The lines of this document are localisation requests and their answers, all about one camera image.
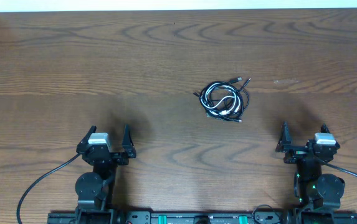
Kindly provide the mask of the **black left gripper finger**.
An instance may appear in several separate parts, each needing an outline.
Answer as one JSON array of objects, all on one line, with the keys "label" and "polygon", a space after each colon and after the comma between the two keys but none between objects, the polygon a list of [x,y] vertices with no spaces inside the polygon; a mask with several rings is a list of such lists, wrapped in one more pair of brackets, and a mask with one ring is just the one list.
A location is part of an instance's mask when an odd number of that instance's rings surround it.
[{"label": "black left gripper finger", "polygon": [[125,152],[134,152],[134,144],[131,138],[130,127],[128,124],[126,124],[124,128],[122,147]]},{"label": "black left gripper finger", "polygon": [[86,145],[88,144],[88,140],[90,139],[90,136],[95,133],[97,130],[96,126],[91,126],[86,135],[83,137],[83,139],[79,142],[79,145]]}]

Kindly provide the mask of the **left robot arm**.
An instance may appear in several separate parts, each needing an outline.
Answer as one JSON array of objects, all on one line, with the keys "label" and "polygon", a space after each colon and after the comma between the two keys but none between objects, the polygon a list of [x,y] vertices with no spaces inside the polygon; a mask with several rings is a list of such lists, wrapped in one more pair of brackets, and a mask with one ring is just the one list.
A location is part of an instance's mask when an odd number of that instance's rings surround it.
[{"label": "left robot arm", "polygon": [[129,164],[136,157],[130,127],[125,125],[120,152],[112,150],[108,133],[96,132],[91,126],[78,143],[76,152],[93,167],[82,174],[75,183],[78,205],[75,209],[76,223],[125,223],[125,213],[113,208],[112,198],[117,168]]}]

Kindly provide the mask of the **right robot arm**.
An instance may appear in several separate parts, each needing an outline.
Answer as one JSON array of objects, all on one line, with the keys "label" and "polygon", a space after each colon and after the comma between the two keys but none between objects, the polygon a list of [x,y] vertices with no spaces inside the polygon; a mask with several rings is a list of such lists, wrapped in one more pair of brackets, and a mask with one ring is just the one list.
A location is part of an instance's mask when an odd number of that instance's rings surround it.
[{"label": "right robot arm", "polygon": [[334,223],[334,211],[341,206],[345,181],[333,174],[323,174],[340,148],[339,143],[323,124],[313,139],[304,146],[292,144],[287,122],[283,122],[276,152],[283,152],[286,164],[295,164],[294,192],[299,199],[298,207],[282,215],[282,223]]}]

